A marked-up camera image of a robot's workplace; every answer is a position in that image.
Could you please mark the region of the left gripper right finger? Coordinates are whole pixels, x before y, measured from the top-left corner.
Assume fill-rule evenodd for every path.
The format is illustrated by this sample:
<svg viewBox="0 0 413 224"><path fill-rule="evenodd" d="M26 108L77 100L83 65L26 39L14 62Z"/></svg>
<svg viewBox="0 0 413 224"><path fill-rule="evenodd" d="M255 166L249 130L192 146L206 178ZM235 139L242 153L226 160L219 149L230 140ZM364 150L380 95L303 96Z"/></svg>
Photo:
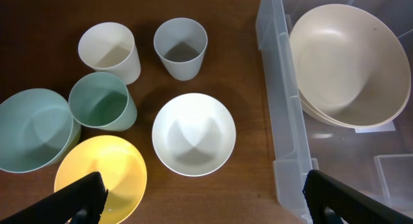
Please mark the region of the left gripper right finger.
<svg viewBox="0 0 413 224"><path fill-rule="evenodd" d="M412 218L369 198L320 170L308 172L303 195L315 224L412 224Z"/></svg>

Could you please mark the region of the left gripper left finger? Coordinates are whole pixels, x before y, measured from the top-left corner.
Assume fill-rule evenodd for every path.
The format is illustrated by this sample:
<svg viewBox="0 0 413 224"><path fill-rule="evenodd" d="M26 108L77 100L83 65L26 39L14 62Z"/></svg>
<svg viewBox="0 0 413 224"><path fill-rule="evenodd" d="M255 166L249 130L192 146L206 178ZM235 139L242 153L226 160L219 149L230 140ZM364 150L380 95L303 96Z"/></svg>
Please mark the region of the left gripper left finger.
<svg viewBox="0 0 413 224"><path fill-rule="evenodd" d="M101 174L91 172L1 223L98 223L107 197Z"/></svg>

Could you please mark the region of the yellow small bowl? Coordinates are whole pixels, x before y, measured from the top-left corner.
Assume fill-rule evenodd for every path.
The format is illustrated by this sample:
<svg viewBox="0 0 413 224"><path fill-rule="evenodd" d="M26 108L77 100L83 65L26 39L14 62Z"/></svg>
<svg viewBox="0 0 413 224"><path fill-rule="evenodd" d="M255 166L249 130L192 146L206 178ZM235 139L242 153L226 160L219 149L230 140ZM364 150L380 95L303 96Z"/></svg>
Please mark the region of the yellow small bowl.
<svg viewBox="0 0 413 224"><path fill-rule="evenodd" d="M74 147L55 176L57 192L91 172L99 172L108 190L100 223L121 223L143 199L147 170L145 161L129 141L117 136L91 137Z"/></svg>

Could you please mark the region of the mint green small bowl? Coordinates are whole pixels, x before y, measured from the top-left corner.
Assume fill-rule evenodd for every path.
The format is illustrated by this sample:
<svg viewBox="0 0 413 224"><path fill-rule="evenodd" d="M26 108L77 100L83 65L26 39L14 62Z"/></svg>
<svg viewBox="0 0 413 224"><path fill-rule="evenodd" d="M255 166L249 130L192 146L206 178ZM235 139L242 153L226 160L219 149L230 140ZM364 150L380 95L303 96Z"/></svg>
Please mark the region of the mint green small bowl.
<svg viewBox="0 0 413 224"><path fill-rule="evenodd" d="M1 103L1 170L21 174L58 163L80 135L81 125L57 92L16 93Z"/></svg>

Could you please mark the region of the cream large bowl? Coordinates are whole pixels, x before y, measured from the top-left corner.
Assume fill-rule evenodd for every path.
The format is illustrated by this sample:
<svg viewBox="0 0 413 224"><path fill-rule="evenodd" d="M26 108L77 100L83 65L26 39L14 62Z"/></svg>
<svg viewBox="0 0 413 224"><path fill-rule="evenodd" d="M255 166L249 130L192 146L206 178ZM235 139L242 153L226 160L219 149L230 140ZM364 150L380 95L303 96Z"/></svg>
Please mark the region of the cream large bowl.
<svg viewBox="0 0 413 224"><path fill-rule="evenodd" d="M335 127L358 128L358 126L342 123L340 121L332 119L331 117L329 117L325 114L322 114L314 106L312 106L309 101L307 101L307 99L305 98L305 96L301 92L299 93L299 96L300 96L301 107L302 107L303 111L306 112L311 117L313 117L314 119L316 119L316 120L318 120L322 123L335 126Z"/></svg>
<svg viewBox="0 0 413 224"><path fill-rule="evenodd" d="M290 33L299 92L332 119L372 128L395 119L412 88L407 55L390 28L354 6L303 14Z"/></svg>

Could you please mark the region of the white small bowl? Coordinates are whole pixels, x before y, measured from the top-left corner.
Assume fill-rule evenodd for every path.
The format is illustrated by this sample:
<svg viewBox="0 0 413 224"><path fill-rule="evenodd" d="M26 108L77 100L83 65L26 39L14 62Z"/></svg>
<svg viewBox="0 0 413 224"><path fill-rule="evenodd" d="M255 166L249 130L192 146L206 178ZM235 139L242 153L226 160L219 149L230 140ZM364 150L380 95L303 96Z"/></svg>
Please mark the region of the white small bowl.
<svg viewBox="0 0 413 224"><path fill-rule="evenodd" d="M219 170L236 144L236 126L216 98L187 93L167 102L152 126L152 144L165 167L182 176L201 177Z"/></svg>

